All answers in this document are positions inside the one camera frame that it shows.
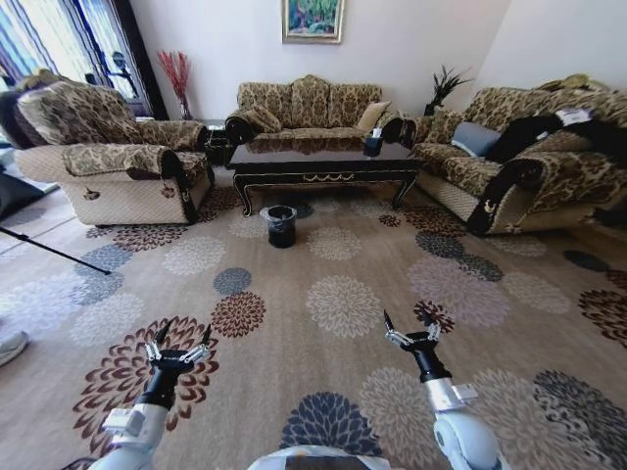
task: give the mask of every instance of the side table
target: side table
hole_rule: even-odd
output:
[[[212,165],[228,167],[235,149],[230,145],[224,130],[224,119],[203,119],[209,129],[209,136],[205,143],[205,152]]]

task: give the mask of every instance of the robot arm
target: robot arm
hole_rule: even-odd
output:
[[[385,337],[412,353],[420,369],[420,382],[428,391],[436,416],[433,432],[440,450],[454,470],[501,470],[509,466],[499,452],[497,439],[488,425],[467,407],[477,393],[470,385],[453,385],[451,373],[435,353],[441,329],[425,318],[426,332],[404,335],[394,329],[384,312]]]
[[[194,369],[196,362],[210,353],[211,325],[200,344],[190,351],[160,350],[170,323],[146,344],[146,354],[155,372],[133,408],[116,408],[109,413],[103,428],[113,434],[116,446],[90,470],[151,470],[152,456],[166,428],[168,411],[174,404],[178,376]]]

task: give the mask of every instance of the throw pillow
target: throw pillow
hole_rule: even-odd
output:
[[[362,118],[355,127],[363,132],[370,132],[377,124],[381,116],[383,116],[383,113],[385,113],[388,106],[390,106],[389,101],[370,103],[363,111]]]
[[[255,132],[279,132],[283,128],[281,121],[262,105],[255,105],[243,114]]]
[[[433,118],[431,130],[424,139],[428,144],[448,144],[453,138],[455,129],[463,121],[463,114],[457,111],[438,111]]]
[[[455,129],[451,144],[464,150],[470,157],[485,157],[501,137],[496,130],[484,127],[475,122],[462,122]]]

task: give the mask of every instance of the potted plant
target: potted plant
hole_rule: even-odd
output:
[[[424,107],[425,116],[433,116],[435,114],[436,107],[442,106],[444,99],[449,96],[453,90],[455,90],[462,83],[472,81],[472,78],[462,79],[468,70],[455,73],[455,69],[447,69],[447,66],[442,65],[442,71],[433,73],[433,100],[427,106]]]

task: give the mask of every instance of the white wall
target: white wall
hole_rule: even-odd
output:
[[[510,0],[346,0],[343,42],[281,43],[280,0],[131,0],[171,118],[175,96],[156,61],[181,50],[192,62],[189,101],[196,118],[225,118],[242,81],[290,82],[314,73],[334,82],[383,86],[393,106],[422,112],[441,64],[476,76]],[[447,105],[459,107],[472,85]]]
[[[512,0],[475,81],[520,88],[583,72],[627,88],[626,0]]]

